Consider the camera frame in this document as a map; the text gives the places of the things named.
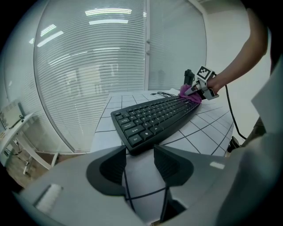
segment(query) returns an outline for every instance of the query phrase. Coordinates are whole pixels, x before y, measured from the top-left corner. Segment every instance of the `white desk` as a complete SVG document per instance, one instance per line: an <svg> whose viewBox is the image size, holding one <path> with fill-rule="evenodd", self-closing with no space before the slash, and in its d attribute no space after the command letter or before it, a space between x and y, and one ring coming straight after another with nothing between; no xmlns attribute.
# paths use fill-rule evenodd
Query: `white desk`
<svg viewBox="0 0 283 226"><path fill-rule="evenodd" d="M155 91L111 93L98 123L91 152L122 145L110 113L135 104L144 103L161 95ZM161 144L200 154L224 156L233 132L233 119L227 106L217 99L204 100L196 115ZM158 220L162 211L165 183L154 165L153 149L138 156L126 156L126 179L135 212L145 223ZM125 175L123 186L126 187Z"/></svg>
<svg viewBox="0 0 283 226"><path fill-rule="evenodd" d="M2 153L5 148L11 144L15 150L17 150L17 146L13 142L14 139L17 139L18 142L23 146L23 148L34 158L38 161L41 165L43 165L48 170L54 166L58 153L54 155L52 164L48 164L44 161L36 152L35 147L28 141L26 136L24 135L22 129L23 126L32 118L32 113L25 116L23 122L19 121L13 128L9 129L5 133L5 137L0 141L0 153Z"/></svg>

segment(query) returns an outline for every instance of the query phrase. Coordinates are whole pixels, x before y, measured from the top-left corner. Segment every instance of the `wooden floor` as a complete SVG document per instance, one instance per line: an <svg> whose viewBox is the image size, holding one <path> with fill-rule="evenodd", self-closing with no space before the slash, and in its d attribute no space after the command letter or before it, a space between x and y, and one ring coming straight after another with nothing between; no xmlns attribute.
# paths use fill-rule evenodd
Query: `wooden floor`
<svg viewBox="0 0 283 226"><path fill-rule="evenodd" d="M18 156L11 156L9 158L9 162L6 165L6 170L8 174L23 188L26 188L31 182L42 176L45 172L48 170L40 165L37 161L34 159L31 161L30 168L28 172L24 175L23 170L26 165L26 160L29 159L29 154L21 148L21 153ZM38 153L46 162L51 164L53 155L52 154L42 154ZM79 155L58 155L56 164L59 162L62 162L69 158L74 158Z"/></svg>

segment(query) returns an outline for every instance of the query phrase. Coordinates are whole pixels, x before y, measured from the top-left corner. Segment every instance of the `person's arm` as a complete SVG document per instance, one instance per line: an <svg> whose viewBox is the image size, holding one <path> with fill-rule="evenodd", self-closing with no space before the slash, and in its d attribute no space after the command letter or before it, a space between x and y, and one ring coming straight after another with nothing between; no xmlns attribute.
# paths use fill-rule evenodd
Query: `person's arm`
<svg viewBox="0 0 283 226"><path fill-rule="evenodd" d="M248 8L247 12L251 30L248 40L232 63L216 77L207 81L207 86L212 88L215 93L218 93L226 84L240 78L250 71L267 51L267 27L251 9Z"/></svg>

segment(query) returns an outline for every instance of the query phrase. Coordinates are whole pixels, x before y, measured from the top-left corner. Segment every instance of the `pink cloth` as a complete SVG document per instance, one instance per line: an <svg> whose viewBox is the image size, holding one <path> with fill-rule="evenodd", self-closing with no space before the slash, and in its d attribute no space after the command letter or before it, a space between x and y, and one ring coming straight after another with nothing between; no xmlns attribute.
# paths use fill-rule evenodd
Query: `pink cloth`
<svg viewBox="0 0 283 226"><path fill-rule="evenodd" d="M197 103L197 104L200 104L201 102L202 102L202 98L200 97L200 95L197 93L197 92L195 92L195 93L193 93L193 94L191 94L191 95L189 95L189 96L186 96L185 95L185 92L190 88L191 86L189 86L189 85L187 85L187 84L184 84L184 85L182 85L181 86L181 89L180 89L180 96L181 97L184 97L184 98L186 98L186 99L188 99L188 100L191 100L191 101L193 101L194 103Z"/></svg>

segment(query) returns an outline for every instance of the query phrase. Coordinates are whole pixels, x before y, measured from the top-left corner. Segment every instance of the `black keyboard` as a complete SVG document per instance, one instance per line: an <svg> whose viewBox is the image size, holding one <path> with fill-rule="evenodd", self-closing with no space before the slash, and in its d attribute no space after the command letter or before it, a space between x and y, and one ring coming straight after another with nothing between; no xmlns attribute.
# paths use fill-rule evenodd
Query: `black keyboard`
<svg viewBox="0 0 283 226"><path fill-rule="evenodd" d="M111 118L130 154L137 155L184 126L198 105L174 96L114 111Z"/></svg>

